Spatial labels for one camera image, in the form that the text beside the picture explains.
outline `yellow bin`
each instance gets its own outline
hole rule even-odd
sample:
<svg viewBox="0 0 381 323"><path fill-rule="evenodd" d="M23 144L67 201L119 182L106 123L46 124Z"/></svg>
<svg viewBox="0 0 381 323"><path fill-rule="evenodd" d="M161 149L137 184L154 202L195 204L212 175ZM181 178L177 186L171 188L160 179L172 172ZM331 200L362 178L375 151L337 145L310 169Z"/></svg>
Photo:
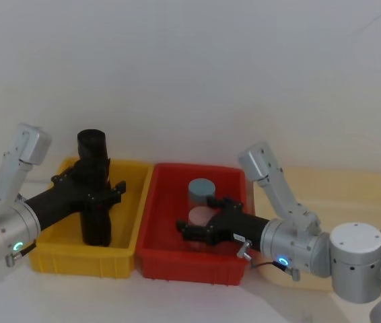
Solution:
<svg viewBox="0 0 381 323"><path fill-rule="evenodd" d="M67 158L59 169L72 166ZM110 181L125 180L122 202L110 210L112 241L109 247L83 243L79 214L75 213L46 229L30 253L32 268L40 273L127 278L134 269L135 244L149 190L153 165L137 161L111 160Z"/></svg>

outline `table surface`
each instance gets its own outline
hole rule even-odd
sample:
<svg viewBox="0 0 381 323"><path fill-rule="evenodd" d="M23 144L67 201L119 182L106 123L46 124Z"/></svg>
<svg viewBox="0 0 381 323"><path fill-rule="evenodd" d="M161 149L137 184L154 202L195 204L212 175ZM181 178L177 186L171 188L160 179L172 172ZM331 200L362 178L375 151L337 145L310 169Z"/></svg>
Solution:
<svg viewBox="0 0 381 323"><path fill-rule="evenodd" d="M22 193L31 197L46 186L27 183ZM0 322L7 323L368 323L375 303L278 287L256 271L240 286L226 287L144 279L138 270L119 280L41 275L28 259L13 269L0 262Z"/></svg>

